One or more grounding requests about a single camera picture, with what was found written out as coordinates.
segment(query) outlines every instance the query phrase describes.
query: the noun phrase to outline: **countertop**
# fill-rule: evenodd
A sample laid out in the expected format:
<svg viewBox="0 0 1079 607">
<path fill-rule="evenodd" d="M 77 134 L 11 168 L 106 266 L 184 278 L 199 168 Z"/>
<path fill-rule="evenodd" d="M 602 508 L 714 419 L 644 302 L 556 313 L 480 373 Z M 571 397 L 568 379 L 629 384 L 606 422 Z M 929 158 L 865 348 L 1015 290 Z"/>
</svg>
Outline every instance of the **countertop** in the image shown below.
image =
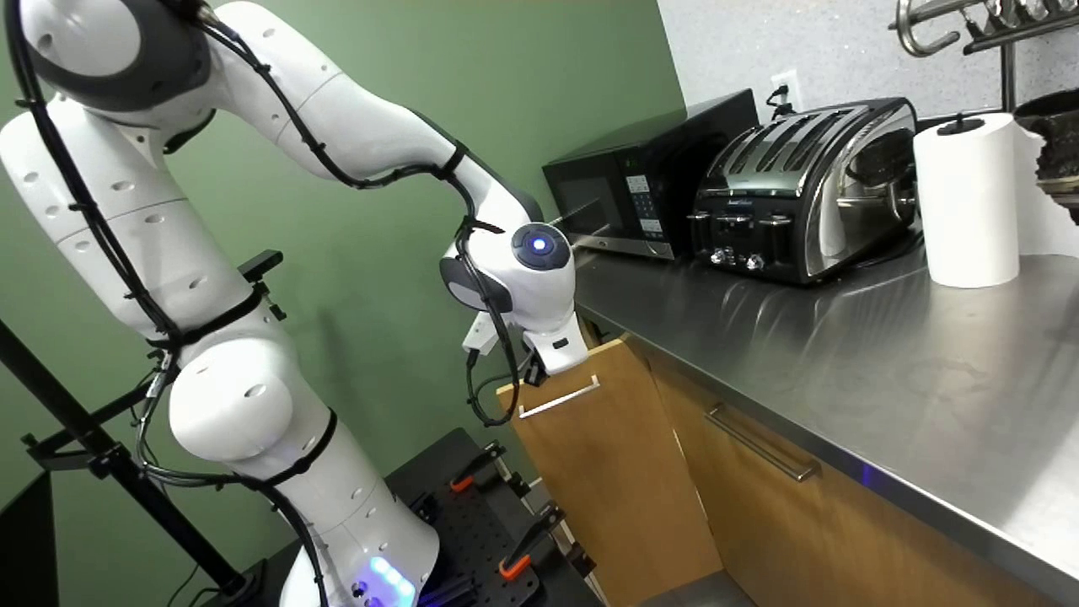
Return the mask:
<svg viewBox="0 0 1079 607">
<path fill-rule="evenodd" d="M 801 290 L 584 251 L 577 305 L 952 540 L 1079 604 L 1079 260 L 931 284 L 925 251 Z"/>
</svg>

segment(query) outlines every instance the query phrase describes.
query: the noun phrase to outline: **paper towel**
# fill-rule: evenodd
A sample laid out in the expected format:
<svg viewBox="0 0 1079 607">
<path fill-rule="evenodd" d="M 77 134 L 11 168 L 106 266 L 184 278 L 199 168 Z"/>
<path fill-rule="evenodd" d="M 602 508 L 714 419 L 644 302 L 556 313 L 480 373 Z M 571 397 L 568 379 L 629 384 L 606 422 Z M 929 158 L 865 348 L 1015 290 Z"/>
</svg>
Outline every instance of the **paper towel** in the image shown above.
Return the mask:
<svg viewBox="0 0 1079 607">
<path fill-rule="evenodd" d="M 978 114 L 915 137 L 919 204 L 931 278 L 943 287 L 997 287 L 1018 275 L 1018 200 L 1036 179 L 1029 130 L 1012 114 Z"/>
</svg>

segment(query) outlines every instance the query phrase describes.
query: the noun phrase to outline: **stainless steel toaster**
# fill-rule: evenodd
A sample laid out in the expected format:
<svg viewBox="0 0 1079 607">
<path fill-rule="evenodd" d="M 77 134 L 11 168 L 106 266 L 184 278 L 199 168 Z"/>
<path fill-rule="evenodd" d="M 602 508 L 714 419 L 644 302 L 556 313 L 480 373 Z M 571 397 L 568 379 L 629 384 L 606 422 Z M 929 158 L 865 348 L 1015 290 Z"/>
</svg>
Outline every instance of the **stainless steel toaster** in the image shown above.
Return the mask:
<svg viewBox="0 0 1079 607">
<path fill-rule="evenodd" d="M 695 256 L 780 284 L 823 284 L 915 220 L 912 102 L 786 114 L 724 143 L 695 191 Z"/>
</svg>

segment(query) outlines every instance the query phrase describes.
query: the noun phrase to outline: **wooden cabinet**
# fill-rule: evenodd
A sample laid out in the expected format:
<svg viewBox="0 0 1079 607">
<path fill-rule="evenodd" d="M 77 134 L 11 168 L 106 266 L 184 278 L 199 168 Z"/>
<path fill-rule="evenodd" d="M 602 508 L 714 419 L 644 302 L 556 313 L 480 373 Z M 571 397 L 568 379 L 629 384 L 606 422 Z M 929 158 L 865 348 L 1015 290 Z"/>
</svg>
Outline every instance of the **wooden cabinet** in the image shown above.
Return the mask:
<svg viewBox="0 0 1079 607">
<path fill-rule="evenodd" d="M 1046 604 L 650 355 L 729 576 L 759 604 Z"/>
<path fill-rule="evenodd" d="M 723 567 L 650 369 L 623 340 L 523 388 L 513 427 L 596 560 L 606 604 L 638 607 Z"/>
</svg>

